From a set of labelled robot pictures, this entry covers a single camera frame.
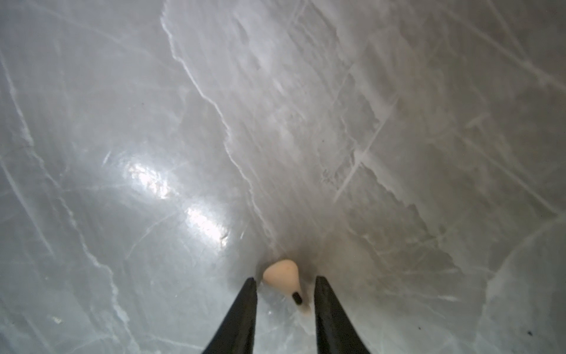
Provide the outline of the pink earbud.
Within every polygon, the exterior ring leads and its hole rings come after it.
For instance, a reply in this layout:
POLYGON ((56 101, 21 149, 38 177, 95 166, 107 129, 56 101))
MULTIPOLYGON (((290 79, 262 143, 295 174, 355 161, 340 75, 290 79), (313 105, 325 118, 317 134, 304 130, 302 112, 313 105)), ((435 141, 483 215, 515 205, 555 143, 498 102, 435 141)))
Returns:
POLYGON ((297 306, 304 304, 299 280, 299 267, 289 259, 270 265, 263 273, 262 280, 268 286, 290 297, 297 306))

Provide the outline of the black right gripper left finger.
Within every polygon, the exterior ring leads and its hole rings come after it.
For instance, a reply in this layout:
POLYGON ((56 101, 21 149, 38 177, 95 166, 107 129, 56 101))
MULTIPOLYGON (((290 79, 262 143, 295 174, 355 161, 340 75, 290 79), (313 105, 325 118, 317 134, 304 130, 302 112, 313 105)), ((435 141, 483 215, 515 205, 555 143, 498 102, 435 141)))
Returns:
POLYGON ((204 354, 252 354, 256 328, 257 286, 249 277, 240 289, 204 354))

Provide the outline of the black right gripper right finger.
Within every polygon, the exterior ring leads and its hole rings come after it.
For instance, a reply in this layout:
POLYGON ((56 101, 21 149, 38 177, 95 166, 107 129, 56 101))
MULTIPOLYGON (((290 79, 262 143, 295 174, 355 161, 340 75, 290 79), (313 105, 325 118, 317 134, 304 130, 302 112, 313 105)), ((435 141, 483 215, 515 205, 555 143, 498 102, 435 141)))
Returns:
POLYGON ((316 277, 314 303, 318 353, 370 354, 326 277, 316 277))

